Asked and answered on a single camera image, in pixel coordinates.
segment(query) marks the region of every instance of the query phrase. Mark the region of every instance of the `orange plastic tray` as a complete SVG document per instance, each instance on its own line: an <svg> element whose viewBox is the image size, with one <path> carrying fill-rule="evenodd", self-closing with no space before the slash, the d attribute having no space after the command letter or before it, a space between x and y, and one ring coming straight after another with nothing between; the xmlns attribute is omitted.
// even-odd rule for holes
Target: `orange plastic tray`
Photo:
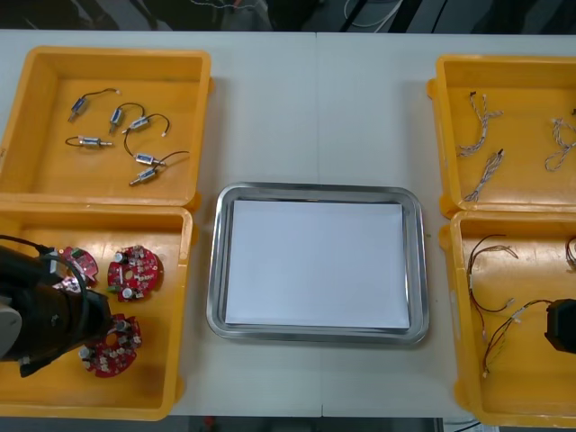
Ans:
<svg viewBox="0 0 576 432"><path fill-rule="evenodd" d="M457 157L458 146L470 146L481 126L469 94L487 95L488 111L504 113L488 122L483 147L470 157ZM553 118L576 126L576 58L443 56L436 64L436 79L428 82L433 99L440 172L444 194L442 213L459 210L576 212L576 151L556 172L545 160L560 147L553 139ZM562 130L567 143L576 134ZM479 183L490 154L505 156L478 202L464 197Z"/></svg>
<svg viewBox="0 0 576 432"><path fill-rule="evenodd" d="M73 350L36 374L21 378L18 364L0 363L0 416L83 419L165 417L184 386L178 378L185 312L186 274L193 234L187 210L169 207L31 204L0 202L2 233L57 248L74 246L98 262L98 285L119 248L140 244L163 263L164 279L149 299L119 303L112 313L136 316L142 347L132 366L108 379L96 378ZM11 242L2 243L17 248ZM19 247L35 255L30 247Z"/></svg>
<svg viewBox="0 0 576 432"><path fill-rule="evenodd" d="M204 117L210 90L210 56L204 51L39 47L25 61L0 147L0 201L106 203L196 208ZM81 95L116 87L121 95L89 98L73 123L70 108ZM125 102L143 104L172 122L152 120L130 135L133 152L162 158L177 150L169 169L148 184L129 182L146 169L124 150L122 130L109 136L110 117ZM127 107L123 128L140 111ZM76 135L100 137L113 148L67 146Z"/></svg>
<svg viewBox="0 0 576 432"><path fill-rule="evenodd" d="M490 238L484 246L511 246L519 259L488 252L474 264L479 302L498 308L515 299L501 313L484 312L488 339L527 302L574 298L576 274L565 260L565 243L576 235L576 213L458 212L440 231L454 324L456 400L489 425L575 428L576 355L556 351L545 339L545 304L527 309L521 322L512 324L490 373L482 377L486 342L470 301L466 266L473 247L490 234L506 237Z"/></svg>

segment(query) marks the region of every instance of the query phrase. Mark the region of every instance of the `round circuit board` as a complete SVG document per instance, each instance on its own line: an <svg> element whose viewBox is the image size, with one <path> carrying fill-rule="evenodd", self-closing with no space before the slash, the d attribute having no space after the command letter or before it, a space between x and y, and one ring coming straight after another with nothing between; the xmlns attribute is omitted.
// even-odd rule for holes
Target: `round circuit board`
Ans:
<svg viewBox="0 0 576 432"><path fill-rule="evenodd" d="M93 256L79 247L68 246L59 251L60 255L80 272L88 287L96 283L98 264ZM62 282L53 285L57 290L66 290L72 293L80 293L80 285L76 277L68 270L68 276Z"/></svg>
<svg viewBox="0 0 576 432"><path fill-rule="evenodd" d="M136 360L136 349L142 345L140 326L135 317L112 316L108 336L80 348L80 358L88 372L96 371L98 378L112 378L128 369Z"/></svg>
<svg viewBox="0 0 576 432"><path fill-rule="evenodd" d="M109 291L118 294L118 302L142 299L156 287L160 267L156 255L143 246L119 250L108 267Z"/></svg>

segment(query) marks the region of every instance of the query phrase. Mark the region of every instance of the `stainless steel tray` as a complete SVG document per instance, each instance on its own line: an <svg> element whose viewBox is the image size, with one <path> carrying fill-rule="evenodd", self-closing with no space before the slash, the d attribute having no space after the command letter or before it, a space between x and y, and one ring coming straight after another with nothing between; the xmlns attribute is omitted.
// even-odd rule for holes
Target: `stainless steel tray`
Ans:
<svg viewBox="0 0 576 432"><path fill-rule="evenodd" d="M408 328L303 327L229 324L226 322L230 238L235 201L311 203L397 203L402 207ZM416 197L395 187L320 184L232 184L216 208L206 315L211 329L224 338L307 340L411 345L428 331L428 289L424 261L422 212Z"/></svg>

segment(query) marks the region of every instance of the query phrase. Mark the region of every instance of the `white paper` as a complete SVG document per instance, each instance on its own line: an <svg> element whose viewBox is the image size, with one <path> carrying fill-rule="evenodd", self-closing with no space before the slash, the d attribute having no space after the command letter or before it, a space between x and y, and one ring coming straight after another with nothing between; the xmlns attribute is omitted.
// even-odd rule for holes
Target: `white paper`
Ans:
<svg viewBox="0 0 576 432"><path fill-rule="evenodd" d="M406 329L399 204L234 202L226 322Z"/></svg>

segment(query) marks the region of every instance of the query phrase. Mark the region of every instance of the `white table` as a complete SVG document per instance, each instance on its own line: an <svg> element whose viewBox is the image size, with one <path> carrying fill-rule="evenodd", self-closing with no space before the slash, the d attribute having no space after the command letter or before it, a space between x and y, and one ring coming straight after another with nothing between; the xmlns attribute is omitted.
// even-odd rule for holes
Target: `white table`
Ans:
<svg viewBox="0 0 576 432"><path fill-rule="evenodd" d="M211 95L194 221L201 239L184 330L184 397L173 413L458 417L444 256L446 223L426 81L443 53L576 55L570 37L0 31L0 128L36 45L204 49ZM205 320L214 201L237 181L388 185L424 209L430 330L418 346L239 342Z"/></svg>

